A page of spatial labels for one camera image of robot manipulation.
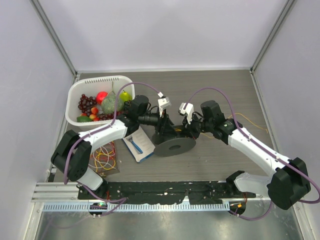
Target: metal floor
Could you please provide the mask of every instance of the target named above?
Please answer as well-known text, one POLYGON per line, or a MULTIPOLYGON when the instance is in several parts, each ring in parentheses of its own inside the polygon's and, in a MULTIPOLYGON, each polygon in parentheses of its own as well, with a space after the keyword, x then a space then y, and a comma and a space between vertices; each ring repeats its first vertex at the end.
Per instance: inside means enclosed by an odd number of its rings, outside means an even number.
MULTIPOLYGON (((251 200, 246 216, 261 216, 269 201, 251 200)), ((246 221, 227 212, 140 212, 113 213, 100 219, 90 218, 68 229, 88 213, 44 212, 36 240, 302 240, 292 210, 273 208, 258 221, 246 221)))

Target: gray table surface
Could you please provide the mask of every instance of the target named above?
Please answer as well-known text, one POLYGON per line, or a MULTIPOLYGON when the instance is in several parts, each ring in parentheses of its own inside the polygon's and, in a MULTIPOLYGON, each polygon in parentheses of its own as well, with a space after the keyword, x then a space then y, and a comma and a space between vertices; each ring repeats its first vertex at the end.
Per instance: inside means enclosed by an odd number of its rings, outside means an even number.
MULTIPOLYGON (((115 75, 126 76, 133 82, 151 84, 169 97, 172 106, 167 112, 177 125, 183 120, 177 112, 182 102, 186 102, 200 88, 216 87, 229 96, 237 113, 242 113, 257 125, 267 128, 248 70, 86 73, 81 74, 80 79, 115 75)), ((146 95, 152 105, 157 104, 158 96, 153 90, 136 85, 135 92, 136 95, 146 95)), ((208 100, 218 102, 225 117, 231 115, 227 101, 213 90, 202 91, 191 103, 194 104, 195 111, 201 112, 200 104, 208 100)), ((265 130, 253 126, 242 116, 238 116, 237 120, 255 137, 272 147, 270 136, 265 130)), ((80 131, 70 125, 68 128, 80 131)), ((142 128, 149 137, 153 135, 153 127, 142 128)), ((264 174, 261 168, 238 150, 204 135, 196 140, 196 146, 192 150, 184 154, 171 157, 153 155, 142 163, 134 160, 122 140, 117 140, 115 144, 120 173, 108 176, 109 181, 215 181, 225 180, 238 170, 256 175, 264 174)), ((62 174, 57 171, 54 181, 61 182, 62 179, 62 174)))

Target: white plastic basket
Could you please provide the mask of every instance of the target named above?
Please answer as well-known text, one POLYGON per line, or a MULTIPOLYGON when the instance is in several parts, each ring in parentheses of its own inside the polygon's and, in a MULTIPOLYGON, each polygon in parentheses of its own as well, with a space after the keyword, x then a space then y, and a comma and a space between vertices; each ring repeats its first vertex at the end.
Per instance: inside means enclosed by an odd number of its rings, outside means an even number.
MULTIPOLYGON (((81 95, 85 94, 88 97, 94 97, 101 91, 107 93, 113 91, 117 94, 119 89, 127 83, 132 83, 132 81, 126 76, 102 76, 87 78, 76 82, 72 85, 68 93, 65 110, 66 120, 71 125, 79 127, 82 131, 92 130, 104 124, 111 123, 112 120, 77 122, 77 117, 82 113, 78 108, 81 95)), ((132 98, 135 98, 135 87, 133 84, 126 86, 124 90, 129 93, 132 98)))

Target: red apple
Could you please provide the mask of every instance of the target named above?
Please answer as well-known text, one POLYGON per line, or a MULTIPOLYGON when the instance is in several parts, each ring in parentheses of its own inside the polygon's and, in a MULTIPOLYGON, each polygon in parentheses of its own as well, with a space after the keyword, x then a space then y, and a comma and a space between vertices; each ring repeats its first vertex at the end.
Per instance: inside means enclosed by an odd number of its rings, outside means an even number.
POLYGON ((97 115, 95 115, 95 114, 90 114, 90 116, 89 116, 89 118, 90 118, 91 120, 95 119, 96 117, 97 117, 97 115))
POLYGON ((91 113, 97 114, 98 112, 99 112, 99 109, 96 108, 95 106, 93 108, 91 108, 91 113))
POLYGON ((98 103, 98 104, 101 104, 102 103, 102 101, 104 100, 104 98, 106 97, 108 95, 108 93, 107 92, 105 92, 105 91, 101 91, 101 92, 99 92, 97 95, 96 95, 96 102, 98 103))

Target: gray floor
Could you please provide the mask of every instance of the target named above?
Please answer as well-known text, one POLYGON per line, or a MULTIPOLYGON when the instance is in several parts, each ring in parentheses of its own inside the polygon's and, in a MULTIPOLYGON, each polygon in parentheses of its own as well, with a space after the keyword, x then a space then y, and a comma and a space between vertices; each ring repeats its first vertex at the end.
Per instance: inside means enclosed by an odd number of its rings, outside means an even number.
MULTIPOLYGON (((245 215, 261 216, 269 202, 249 201, 245 215)), ((69 229, 48 226, 50 220, 68 227, 88 213, 45 212, 36 240, 301 240, 292 209, 273 208, 258 221, 246 221, 227 212, 150 212, 113 213, 101 219, 86 219, 69 229)))
MULTIPOLYGON (((237 113, 242 113, 257 125, 267 128, 248 70, 93 73, 82 74, 80 79, 112 75, 127 76, 133 82, 148 83, 162 91, 172 102, 168 113, 175 124, 180 124, 183 120, 177 113, 180 104, 186 102, 196 90, 212 86, 220 88, 230 97, 237 113)), ((158 96, 153 90, 141 85, 135 86, 135 90, 136 95, 146 95, 153 105, 157 103, 158 96)), ((225 116, 230 116, 226 100, 213 90, 204 90, 193 98, 195 110, 200 112, 200 104, 208 100, 218 102, 225 116)), ((238 121, 262 142, 272 146, 266 131, 256 128, 241 116, 238 116, 238 121)), ((153 127, 143 126, 143 129, 149 137, 154 133, 153 127)), ((264 174, 261 168, 241 152, 204 135, 197 139, 196 146, 187 153, 172 157, 154 155, 142 163, 135 162, 122 140, 116 141, 116 149, 120 173, 108 176, 110 181, 224 180, 237 170, 264 174)), ((62 173, 58 171, 54 181, 61 182, 62 179, 62 173)))
MULTIPOLYGON (((168 110, 176 124, 182 117, 177 111, 196 90, 214 86, 222 89, 231 99, 237 113, 242 113, 257 125, 266 128, 266 123, 257 98, 251 76, 247 70, 232 71, 169 71, 169 72, 124 72, 82 74, 81 79, 100 76, 124 75, 134 82, 149 83, 172 102, 168 110)), ((156 104, 155 93, 136 86, 136 94, 147 95, 156 104)), ((215 100, 220 104, 225 116, 230 109, 225 99, 213 90, 205 90, 197 95, 192 103, 196 111, 200 104, 215 100)), ((254 136, 272 146, 266 131, 256 128, 247 120, 238 117, 254 136)), ((79 131, 72 126, 69 129, 79 131)), ((149 137, 152 127, 143 127, 149 137)), ((210 181, 225 180, 237 170, 263 175, 264 172, 241 152, 232 149, 219 140, 201 135, 196 146, 189 152, 173 157, 152 156, 142 163, 136 163, 122 140, 116 141, 120 173, 107 177, 109 181, 210 181)), ((57 171, 55 182, 62 182, 62 173, 57 171)), ((269 203, 252 201, 248 203, 245 215, 261 216, 269 203)), ((87 216, 79 213, 44 213, 38 236, 54 216, 54 223, 66 227, 87 216)), ((260 240, 299 240, 303 239, 293 209, 283 211, 275 208, 264 219, 245 221, 227 212, 155 212, 155 213, 114 213, 102 219, 88 219, 70 229, 48 228, 46 240, 58 239, 112 239, 112 240, 196 240, 196 239, 260 239, 260 240)))

